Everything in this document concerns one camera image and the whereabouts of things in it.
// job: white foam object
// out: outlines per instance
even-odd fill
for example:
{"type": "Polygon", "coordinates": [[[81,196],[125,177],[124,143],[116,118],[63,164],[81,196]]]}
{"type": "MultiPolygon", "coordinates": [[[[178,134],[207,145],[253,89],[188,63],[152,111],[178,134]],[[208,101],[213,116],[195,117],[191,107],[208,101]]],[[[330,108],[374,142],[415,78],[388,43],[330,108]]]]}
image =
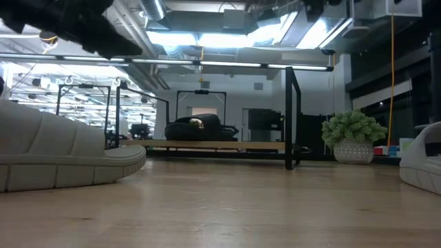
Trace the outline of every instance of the white foam object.
{"type": "Polygon", "coordinates": [[[110,183],[139,171],[139,145],[104,150],[102,130],[0,100],[0,192],[110,183]]]}
{"type": "Polygon", "coordinates": [[[441,194],[441,157],[427,156],[426,143],[441,142],[441,122],[424,128],[402,154],[401,179],[413,186],[441,194]]]}

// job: black metal frame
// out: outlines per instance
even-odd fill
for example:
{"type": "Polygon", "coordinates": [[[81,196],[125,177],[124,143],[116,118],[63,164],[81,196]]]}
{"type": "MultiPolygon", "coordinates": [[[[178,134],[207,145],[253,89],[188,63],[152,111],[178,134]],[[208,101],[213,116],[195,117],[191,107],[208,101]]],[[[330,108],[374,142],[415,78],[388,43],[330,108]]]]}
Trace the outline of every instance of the black metal frame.
{"type": "MultiPolygon", "coordinates": [[[[207,92],[207,94],[222,94],[224,96],[224,101],[223,101],[223,125],[226,124],[226,116],[227,116],[227,93],[226,92],[211,92],[211,91],[205,91],[203,90],[203,92],[207,92]]],[[[178,90],[176,92],[176,118],[175,120],[178,119],[178,110],[179,110],[179,94],[180,93],[195,93],[198,94],[198,90],[178,90]]]]}
{"type": "Polygon", "coordinates": [[[130,92],[134,92],[134,93],[140,94],[142,96],[164,102],[165,103],[165,124],[167,125],[168,123],[170,123],[170,104],[169,104],[169,101],[164,100],[164,99],[160,99],[159,97],[150,96],[149,94],[146,94],[143,92],[129,89],[126,82],[121,82],[121,84],[116,88],[116,123],[115,123],[116,140],[115,140],[115,147],[119,146],[119,110],[121,108],[121,101],[120,101],[121,90],[128,90],[130,92]]]}
{"type": "MultiPolygon", "coordinates": [[[[233,152],[222,152],[221,158],[255,158],[255,159],[283,159],[285,160],[285,169],[291,170],[295,168],[300,163],[300,146],[298,144],[292,143],[292,123],[293,123],[293,116],[292,116],[292,88],[294,87],[296,91],[296,122],[300,120],[300,117],[302,115],[302,94],[300,91],[300,86],[298,85],[296,74],[294,73],[294,69],[292,67],[286,67],[285,68],[285,121],[286,121],[286,130],[285,130],[285,154],[277,154],[277,155],[271,155],[271,154],[256,154],[252,153],[252,156],[249,156],[249,154],[241,154],[241,153],[233,153],[233,152]]],[[[168,108],[168,101],[159,99],[157,97],[153,97],[150,95],[147,95],[142,92],[137,92],[135,90],[128,89],[127,86],[123,83],[121,83],[121,86],[117,87],[116,89],[116,141],[115,145],[116,147],[119,146],[119,109],[121,107],[120,104],[120,90],[129,90],[131,92],[136,92],[139,94],[142,94],[143,96],[151,97],[160,101],[165,101],[167,103],[167,124],[168,121],[168,115],[169,115],[169,108],[168,108]]],[[[298,133],[298,126],[296,125],[295,133],[298,133]]],[[[166,151],[147,151],[148,156],[166,156],[166,157],[173,157],[173,156],[185,156],[185,157],[210,157],[210,158],[216,158],[219,157],[219,154],[217,152],[182,152],[182,151],[170,151],[170,149],[167,148],[166,151]]]]}
{"type": "Polygon", "coordinates": [[[61,84],[61,85],[58,85],[58,86],[59,86],[59,88],[58,88],[58,96],[57,96],[57,111],[55,112],[56,115],[59,115],[59,113],[60,113],[61,97],[63,97],[65,94],[67,94],[69,92],[69,90],[71,90],[73,87],[78,87],[80,89],[93,89],[94,87],[106,88],[107,89],[107,105],[106,105],[106,108],[105,108],[104,133],[107,132],[107,122],[109,121],[109,104],[110,104],[110,92],[111,92],[111,87],[110,86],[87,85],[87,84],[83,84],[83,85],[66,85],[66,84],[61,84]],[[64,93],[61,92],[63,87],[69,87],[67,92],[64,92],[64,93]]]}

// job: wooden floor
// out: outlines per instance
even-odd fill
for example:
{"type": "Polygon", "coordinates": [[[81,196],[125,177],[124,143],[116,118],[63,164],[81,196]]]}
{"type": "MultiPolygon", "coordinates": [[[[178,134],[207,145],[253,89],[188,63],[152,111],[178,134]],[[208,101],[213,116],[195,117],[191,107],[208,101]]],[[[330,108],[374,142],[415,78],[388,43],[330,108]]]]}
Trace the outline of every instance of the wooden floor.
{"type": "Polygon", "coordinates": [[[158,160],[115,184],[0,194],[0,247],[440,247],[398,167],[158,160]]]}

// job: white planter pot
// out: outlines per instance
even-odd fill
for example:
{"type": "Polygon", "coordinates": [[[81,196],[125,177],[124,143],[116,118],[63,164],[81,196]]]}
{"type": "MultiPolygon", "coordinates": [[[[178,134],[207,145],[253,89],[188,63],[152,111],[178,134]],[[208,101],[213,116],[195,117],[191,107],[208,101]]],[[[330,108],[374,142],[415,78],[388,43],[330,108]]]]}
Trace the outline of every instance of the white planter pot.
{"type": "Polygon", "coordinates": [[[334,156],[341,163],[369,164],[373,159],[372,142],[356,142],[344,139],[334,146],[334,156]]]}

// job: black bag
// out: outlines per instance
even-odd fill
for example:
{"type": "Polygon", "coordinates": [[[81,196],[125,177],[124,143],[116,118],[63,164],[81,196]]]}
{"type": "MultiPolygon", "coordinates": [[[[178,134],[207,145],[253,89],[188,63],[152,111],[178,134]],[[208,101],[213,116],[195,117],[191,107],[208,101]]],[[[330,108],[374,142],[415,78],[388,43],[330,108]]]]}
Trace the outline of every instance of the black bag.
{"type": "Polygon", "coordinates": [[[239,131],[233,126],[221,125],[215,114],[197,114],[179,118],[165,127],[168,141],[237,141],[239,131]],[[191,125],[192,119],[201,121],[203,128],[191,125]]]}

